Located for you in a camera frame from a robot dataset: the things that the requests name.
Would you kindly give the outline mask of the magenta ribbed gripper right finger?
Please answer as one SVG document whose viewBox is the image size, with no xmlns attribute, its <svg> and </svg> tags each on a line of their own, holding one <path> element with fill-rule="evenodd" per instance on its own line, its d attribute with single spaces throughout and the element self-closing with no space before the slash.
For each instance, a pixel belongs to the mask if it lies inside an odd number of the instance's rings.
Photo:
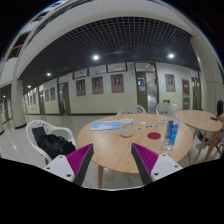
<svg viewBox="0 0 224 224">
<path fill-rule="evenodd" d="M 144 185 L 150 184 L 182 169 L 182 167 L 166 153 L 158 155 L 137 143 L 132 144 L 131 153 Z"/>
</svg>

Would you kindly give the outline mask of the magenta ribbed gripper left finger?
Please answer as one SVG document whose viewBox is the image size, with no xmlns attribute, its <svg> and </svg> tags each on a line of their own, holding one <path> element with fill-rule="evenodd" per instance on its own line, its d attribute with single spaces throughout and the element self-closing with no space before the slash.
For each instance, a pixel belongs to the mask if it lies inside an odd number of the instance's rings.
<svg viewBox="0 0 224 224">
<path fill-rule="evenodd" d="M 93 144 L 88 144 L 67 156 L 58 155 L 44 170 L 81 186 L 93 154 Z"/>
</svg>

